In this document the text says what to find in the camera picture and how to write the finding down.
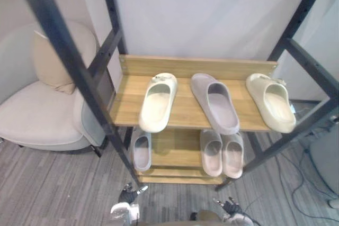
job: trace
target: chair seat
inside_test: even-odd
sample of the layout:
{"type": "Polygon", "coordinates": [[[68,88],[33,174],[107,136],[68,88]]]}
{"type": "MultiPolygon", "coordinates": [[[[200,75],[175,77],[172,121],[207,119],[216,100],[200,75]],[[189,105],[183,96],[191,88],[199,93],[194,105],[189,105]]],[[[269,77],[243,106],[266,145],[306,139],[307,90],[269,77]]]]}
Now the chair seat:
{"type": "Polygon", "coordinates": [[[74,99],[75,93],[55,91],[40,81],[28,85],[0,105],[0,137],[45,146],[81,139],[73,126],[74,99]]]}

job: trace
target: beige armchair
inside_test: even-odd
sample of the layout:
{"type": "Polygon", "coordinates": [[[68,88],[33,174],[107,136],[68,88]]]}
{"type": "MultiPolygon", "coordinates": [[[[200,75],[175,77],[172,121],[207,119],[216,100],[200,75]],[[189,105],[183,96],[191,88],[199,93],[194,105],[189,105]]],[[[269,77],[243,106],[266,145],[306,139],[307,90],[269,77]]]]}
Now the beige armchair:
{"type": "MultiPolygon", "coordinates": [[[[91,31],[67,22],[88,67],[96,54],[91,31]]],[[[38,80],[32,61],[34,30],[29,24],[0,42],[0,137],[21,146],[66,151],[102,144],[105,133],[76,88],[55,91],[38,80]]]]}

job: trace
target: slide sandal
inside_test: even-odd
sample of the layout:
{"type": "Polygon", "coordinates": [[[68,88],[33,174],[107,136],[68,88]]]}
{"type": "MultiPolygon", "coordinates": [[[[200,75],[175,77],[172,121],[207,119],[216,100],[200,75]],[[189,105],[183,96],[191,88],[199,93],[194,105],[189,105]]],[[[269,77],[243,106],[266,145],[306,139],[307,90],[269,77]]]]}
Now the slide sandal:
{"type": "Polygon", "coordinates": [[[154,76],[148,84],[139,115],[139,126],[145,132],[161,132],[170,118],[177,80],[173,74],[154,76]]]}
{"type": "Polygon", "coordinates": [[[212,129],[201,130],[200,151],[203,170],[211,177],[217,177],[222,172],[222,140],[212,129]]]}
{"type": "Polygon", "coordinates": [[[222,135],[222,163],[224,174],[230,178],[240,178],[244,165],[244,142],[240,133],[222,135]]]}
{"type": "Polygon", "coordinates": [[[246,79],[246,87],[269,128],[282,133],[290,133],[294,129],[296,118],[283,80],[252,74],[246,79]]]}
{"type": "Polygon", "coordinates": [[[138,127],[133,128],[131,137],[132,160],[134,168],[138,171],[146,171],[152,161],[151,134],[138,127]]]}
{"type": "Polygon", "coordinates": [[[223,83],[208,74],[194,74],[191,89],[217,133],[229,135],[239,131],[239,118],[223,83]]]}

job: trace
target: wooden shelf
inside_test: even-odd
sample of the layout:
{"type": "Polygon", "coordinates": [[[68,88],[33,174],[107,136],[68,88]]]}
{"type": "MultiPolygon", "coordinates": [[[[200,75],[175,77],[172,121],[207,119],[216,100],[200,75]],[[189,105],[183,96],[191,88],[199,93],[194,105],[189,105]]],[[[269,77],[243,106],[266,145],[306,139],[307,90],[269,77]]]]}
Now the wooden shelf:
{"type": "MultiPolygon", "coordinates": [[[[115,125],[137,126],[147,84],[152,76],[124,75],[110,112],[115,125]]],[[[198,101],[191,92],[189,78],[177,78],[178,89],[169,117],[169,128],[211,128],[198,101]]],[[[220,80],[231,93],[242,131],[268,131],[249,95],[244,80],[220,80]]]]}
{"type": "Polygon", "coordinates": [[[147,85],[159,73],[172,73],[178,81],[169,122],[165,130],[152,134],[152,166],[138,172],[143,183],[221,184],[224,176],[208,176],[201,163],[199,135],[211,128],[190,81],[195,73],[206,73],[223,82],[240,120],[242,131],[268,131],[249,95],[245,80],[252,73],[269,75],[277,62],[192,59],[158,56],[120,55],[123,80],[110,115],[115,125],[137,126],[147,85]]]}
{"type": "Polygon", "coordinates": [[[201,178],[201,177],[157,177],[139,176],[142,183],[162,183],[162,184],[201,184],[219,185],[223,179],[221,177],[201,178]]]}
{"type": "Polygon", "coordinates": [[[152,167],[138,172],[143,183],[220,184],[201,163],[199,130],[165,129],[152,135],[152,167]]]}
{"type": "Polygon", "coordinates": [[[199,167],[199,130],[165,129],[152,134],[152,166],[199,167]]]}

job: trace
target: gray carpet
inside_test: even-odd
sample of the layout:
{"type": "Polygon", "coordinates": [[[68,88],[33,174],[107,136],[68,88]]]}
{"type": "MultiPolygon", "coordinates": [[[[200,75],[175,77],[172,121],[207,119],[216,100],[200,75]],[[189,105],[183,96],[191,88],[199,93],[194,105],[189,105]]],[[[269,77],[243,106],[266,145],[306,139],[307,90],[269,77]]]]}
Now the gray carpet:
{"type": "MultiPolygon", "coordinates": [[[[269,146],[265,134],[257,135],[263,148],[269,146]]],[[[247,160],[253,157],[245,138],[247,160]]],[[[298,163],[302,148],[292,143],[283,152],[298,163]]],[[[338,225],[310,219],[292,204],[291,192],[300,176],[281,155],[281,186],[276,159],[272,158],[220,192],[213,186],[149,184],[149,190],[138,197],[141,220],[165,222],[187,220],[192,211],[209,209],[220,216],[221,208],[213,197],[225,200],[231,196],[262,225],[338,225]]],[[[302,161],[307,176],[326,191],[308,157],[302,161]]],[[[117,202],[124,184],[131,181],[111,144],[98,158],[92,151],[81,153],[50,152],[19,146],[5,141],[0,144],[0,225],[105,225],[110,208],[117,202]]],[[[339,211],[327,206],[328,197],[316,191],[309,182],[297,191],[300,208],[311,215],[339,220],[339,211]]]]}

